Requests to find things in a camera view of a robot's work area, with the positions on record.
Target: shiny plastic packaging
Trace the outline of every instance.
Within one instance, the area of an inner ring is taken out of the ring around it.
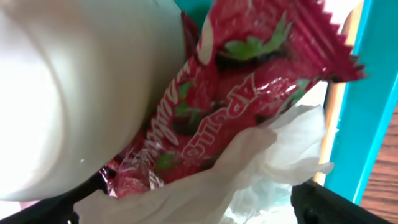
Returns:
[[[82,223],[296,223],[292,186],[333,164],[318,164],[323,108],[299,106],[231,141],[213,168],[162,188],[116,199],[97,191],[75,204]]]
[[[232,139],[285,113],[318,81],[364,78],[314,0],[217,0],[193,55],[113,161],[123,198],[208,170]]]

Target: red candy wrapper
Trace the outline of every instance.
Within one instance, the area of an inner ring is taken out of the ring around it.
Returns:
[[[111,161],[108,187],[122,198],[207,170],[235,135],[284,113],[318,81],[364,78],[330,18],[314,0],[215,1],[156,112]]]

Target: teal frame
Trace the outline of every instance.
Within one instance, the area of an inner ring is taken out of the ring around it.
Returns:
[[[175,2],[202,27],[213,0],[175,0]]]
[[[398,1],[365,0],[354,53],[369,78],[345,89],[325,187],[360,204],[398,99]]]

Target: wooden surface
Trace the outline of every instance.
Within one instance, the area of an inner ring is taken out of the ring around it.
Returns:
[[[361,206],[398,223],[398,107],[373,167]]]

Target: white plastic container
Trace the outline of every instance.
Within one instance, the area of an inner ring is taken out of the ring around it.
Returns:
[[[0,0],[0,200],[84,182],[184,61],[174,0]]]

